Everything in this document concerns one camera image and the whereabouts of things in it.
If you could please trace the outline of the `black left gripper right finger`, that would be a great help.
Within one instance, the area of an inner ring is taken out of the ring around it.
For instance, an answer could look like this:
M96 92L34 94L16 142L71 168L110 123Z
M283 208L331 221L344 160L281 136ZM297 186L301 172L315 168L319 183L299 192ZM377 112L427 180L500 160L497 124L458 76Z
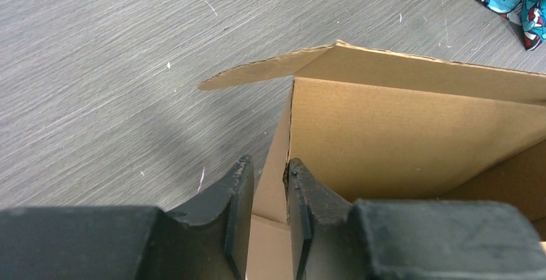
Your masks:
M285 186L295 279L544 279L530 222L491 201L356 200L298 158Z

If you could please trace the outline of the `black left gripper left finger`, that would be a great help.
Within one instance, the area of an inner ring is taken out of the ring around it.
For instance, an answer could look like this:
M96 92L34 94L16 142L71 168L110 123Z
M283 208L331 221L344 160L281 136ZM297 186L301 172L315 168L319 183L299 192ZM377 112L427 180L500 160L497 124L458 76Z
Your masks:
M155 206L1 211L2 279L244 279L254 168L242 156L217 182Z

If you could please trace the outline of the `brown cardboard box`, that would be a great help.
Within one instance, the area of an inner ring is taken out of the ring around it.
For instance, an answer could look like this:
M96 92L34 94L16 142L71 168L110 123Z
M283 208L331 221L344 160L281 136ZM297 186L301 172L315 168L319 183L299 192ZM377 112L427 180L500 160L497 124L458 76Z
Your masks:
M545 251L544 75L337 41L239 65L199 87L286 76L291 94L254 195L249 279L295 279L285 186L295 158L350 203L511 205Z

